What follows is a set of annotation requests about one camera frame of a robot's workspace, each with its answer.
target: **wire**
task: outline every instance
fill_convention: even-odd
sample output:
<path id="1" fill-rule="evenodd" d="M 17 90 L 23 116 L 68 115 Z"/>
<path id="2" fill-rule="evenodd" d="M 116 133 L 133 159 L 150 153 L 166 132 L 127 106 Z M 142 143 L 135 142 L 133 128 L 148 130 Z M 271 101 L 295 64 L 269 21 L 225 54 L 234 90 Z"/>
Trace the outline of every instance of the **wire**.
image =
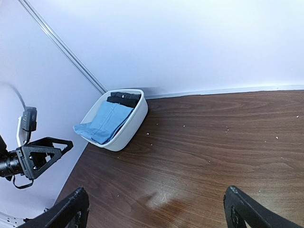
<path id="1" fill-rule="evenodd" d="M 18 96 L 19 100 L 22 103 L 23 108 L 25 109 L 25 102 L 24 102 L 24 100 L 23 100 L 20 92 L 18 91 L 18 89 L 14 85 L 12 85 L 11 83 L 9 83 L 9 82 L 0 81 L 0 86 L 3 86 L 3 85 L 10 87 L 16 93 L 16 95 Z"/>
<path id="2" fill-rule="evenodd" d="M 26 188 L 32 186 L 33 183 L 34 183 L 34 180 L 32 180 L 32 182 L 31 182 L 30 184 L 23 185 L 23 186 L 17 186 L 16 183 L 15 183 L 15 181 L 16 181 L 16 176 L 14 175 L 13 184 L 15 185 L 15 187 L 16 187 L 17 189 L 26 189 Z"/>
<path id="3" fill-rule="evenodd" d="M 31 135 L 32 135 L 32 132 L 27 133 L 27 139 L 26 139 L 24 145 L 27 145 L 29 143 Z"/>

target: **plastic laundry basket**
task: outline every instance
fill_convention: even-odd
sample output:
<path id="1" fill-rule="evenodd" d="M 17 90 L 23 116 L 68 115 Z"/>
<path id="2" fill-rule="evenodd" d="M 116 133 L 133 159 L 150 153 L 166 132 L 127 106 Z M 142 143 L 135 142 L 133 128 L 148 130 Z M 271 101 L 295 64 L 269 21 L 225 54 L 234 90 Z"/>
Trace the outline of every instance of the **plastic laundry basket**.
<path id="1" fill-rule="evenodd" d="M 106 101 L 108 97 L 111 96 L 112 92 L 122 92 L 122 93 L 130 93 L 130 94 L 141 94 L 142 97 L 139 100 L 137 106 L 134 108 L 133 112 L 127 119 L 127 121 L 124 123 L 124 125 L 121 127 L 121 129 L 118 131 L 118 133 L 114 136 L 112 140 L 105 144 L 99 144 L 97 142 L 94 142 L 92 140 L 86 139 L 85 140 L 90 142 L 91 144 L 94 144 L 101 148 L 106 148 L 110 151 L 120 151 L 122 150 L 128 142 L 133 138 L 135 133 L 137 132 L 138 128 L 142 124 L 144 118 L 146 117 L 148 113 L 148 104 L 146 99 L 144 98 L 144 92 L 140 89 L 119 89 L 119 90 L 112 90 L 99 98 L 99 100 L 93 105 L 91 110 L 86 114 L 84 119 L 82 120 L 82 124 L 86 124 L 91 122 L 94 117 L 97 114 L 98 109 L 100 108 L 103 101 Z"/>

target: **wooden table surface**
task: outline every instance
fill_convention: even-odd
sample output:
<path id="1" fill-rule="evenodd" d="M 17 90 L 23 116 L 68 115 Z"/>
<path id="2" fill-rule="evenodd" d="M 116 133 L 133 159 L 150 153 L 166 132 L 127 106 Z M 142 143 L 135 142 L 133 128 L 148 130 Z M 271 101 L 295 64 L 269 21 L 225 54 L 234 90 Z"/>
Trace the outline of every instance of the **wooden table surface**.
<path id="1" fill-rule="evenodd" d="M 84 186 L 88 228 L 225 228 L 229 185 L 304 226 L 303 91 L 148 104 L 123 151 L 88 145 L 59 197 Z"/>

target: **white wall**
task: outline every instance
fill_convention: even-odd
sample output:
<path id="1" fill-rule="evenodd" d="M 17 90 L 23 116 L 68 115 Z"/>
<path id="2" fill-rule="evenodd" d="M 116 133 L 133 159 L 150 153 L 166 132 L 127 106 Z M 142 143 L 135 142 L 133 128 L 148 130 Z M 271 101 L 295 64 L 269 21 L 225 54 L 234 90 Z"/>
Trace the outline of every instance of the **white wall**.
<path id="1" fill-rule="evenodd" d="M 29 0 L 107 89 L 304 85 L 302 0 Z"/>
<path id="2" fill-rule="evenodd" d="M 86 142 L 73 132 L 99 97 L 68 59 L 53 45 L 16 0 L 0 5 L 0 81 L 14 84 L 28 106 L 38 109 L 32 140 L 51 136 L 72 140 L 74 149 L 34 182 L 18 190 L 0 178 L 0 211 L 32 218 L 51 207 Z M 17 147 L 17 120 L 23 109 L 8 88 L 0 87 L 0 134 L 8 149 Z M 23 177 L 17 176 L 17 182 Z"/>

